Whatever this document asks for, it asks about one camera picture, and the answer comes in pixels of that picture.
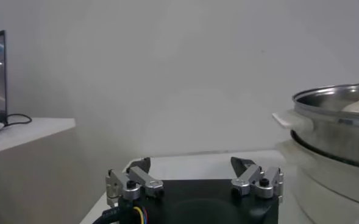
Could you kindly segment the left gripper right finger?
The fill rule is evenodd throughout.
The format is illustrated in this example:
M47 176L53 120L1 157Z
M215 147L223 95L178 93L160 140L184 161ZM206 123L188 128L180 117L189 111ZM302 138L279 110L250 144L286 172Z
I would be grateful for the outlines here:
M283 201L284 173L279 167L262 168L250 159L231 157L231 166L236 178L231 180L234 198L254 194L257 198L268 200L273 197Z

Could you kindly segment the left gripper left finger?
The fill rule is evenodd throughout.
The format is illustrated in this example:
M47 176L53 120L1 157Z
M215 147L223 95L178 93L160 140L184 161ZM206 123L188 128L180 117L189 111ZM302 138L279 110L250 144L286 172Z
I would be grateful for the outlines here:
M150 167L151 159L143 158L131 162L125 171L110 169L105 178L107 204L115 207L119 205L120 200L135 202L143 195L163 198L165 195L163 181L149 175Z

